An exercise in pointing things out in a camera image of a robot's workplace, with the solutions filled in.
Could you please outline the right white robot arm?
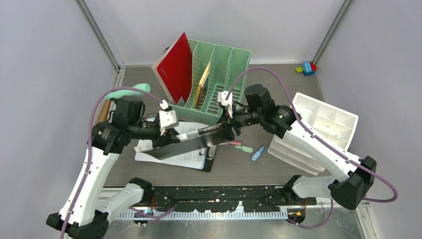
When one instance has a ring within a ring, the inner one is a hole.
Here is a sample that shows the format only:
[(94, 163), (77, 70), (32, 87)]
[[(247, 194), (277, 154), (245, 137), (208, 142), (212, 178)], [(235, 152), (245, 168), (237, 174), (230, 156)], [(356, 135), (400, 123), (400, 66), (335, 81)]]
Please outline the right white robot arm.
[(267, 88), (261, 84), (248, 87), (244, 94), (247, 105), (235, 111), (233, 100), (226, 100), (227, 91), (217, 94), (223, 108), (221, 119), (237, 133), (240, 128), (259, 124), (267, 132), (299, 147), (327, 169), (331, 176), (295, 175), (289, 180), (284, 198), (297, 204), (303, 198), (333, 199), (346, 209), (354, 210), (374, 184), (377, 162), (370, 156), (361, 158), (331, 143), (300, 117), (290, 106), (276, 105)]

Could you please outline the yellow book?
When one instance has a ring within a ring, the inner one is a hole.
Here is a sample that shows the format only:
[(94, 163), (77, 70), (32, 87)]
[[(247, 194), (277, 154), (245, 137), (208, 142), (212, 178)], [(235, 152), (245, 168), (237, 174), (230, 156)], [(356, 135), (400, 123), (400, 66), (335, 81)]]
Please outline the yellow book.
[(194, 97), (194, 104), (193, 104), (194, 108), (196, 108), (197, 105), (198, 105), (198, 101), (199, 101), (201, 92), (202, 92), (204, 84), (205, 84), (205, 82), (208, 78), (208, 75), (209, 75), (209, 72), (210, 72), (210, 64), (211, 64), (211, 62), (209, 61), (206, 65), (206, 68), (205, 68), (205, 70), (204, 70), (204, 72), (203, 72), (203, 74), (200, 78), (200, 81), (198, 83), (198, 88), (197, 88), (197, 91), (196, 91), (195, 97)]

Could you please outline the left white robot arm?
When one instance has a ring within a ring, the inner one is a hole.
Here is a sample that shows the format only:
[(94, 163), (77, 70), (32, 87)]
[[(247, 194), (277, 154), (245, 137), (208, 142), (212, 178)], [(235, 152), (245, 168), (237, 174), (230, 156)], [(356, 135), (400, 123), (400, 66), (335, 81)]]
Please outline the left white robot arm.
[(134, 204), (152, 202), (152, 184), (133, 178), (118, 193), (98, 203), (100, 192), (113, 165), (133, 139), (179, 142), (171, 129), (179, 124), (174, 110), (165, 100), (156, 121), (142, 118), (145, 108), (137, 97), (124, 96), (115, 101), (111, 122), (89, 124), (89, 139), (84, 166), (63, 208), (47, 217), (46, 225), (60, 231), (60, 237), (102, 239), (110, 223)]

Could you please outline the black book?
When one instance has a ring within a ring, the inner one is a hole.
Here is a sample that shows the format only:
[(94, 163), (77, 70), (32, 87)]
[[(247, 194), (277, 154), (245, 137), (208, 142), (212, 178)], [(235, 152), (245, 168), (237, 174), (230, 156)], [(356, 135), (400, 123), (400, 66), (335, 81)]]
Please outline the black book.
[(201, 148), (212, 147), (214, 146), (214, 134), (216, 130), (217, 128), (213, 125), (183, 133), (177, 136), (181, 142), (153, 148), (153, 150), (158, 149), (157, 152), (163, 157), (172, 157)]

